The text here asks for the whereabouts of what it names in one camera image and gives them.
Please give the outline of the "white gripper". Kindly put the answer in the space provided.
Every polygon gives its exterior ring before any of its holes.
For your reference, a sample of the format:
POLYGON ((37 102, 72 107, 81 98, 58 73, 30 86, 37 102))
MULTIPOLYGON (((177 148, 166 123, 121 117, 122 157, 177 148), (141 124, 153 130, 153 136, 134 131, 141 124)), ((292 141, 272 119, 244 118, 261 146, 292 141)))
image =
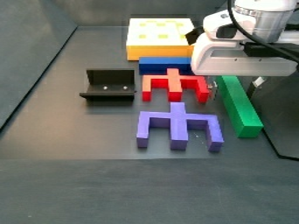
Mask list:
MULTIPOLYGON (((191 70, 196 75, 259 76, 247 88, 247 98, 261 88, 264 76, 288 76, 299 67, 299 31, 285 24, 292 9, 225 9, 203 19, 191 70)), ((209 98, 217 82, 207 78, 209 98)))

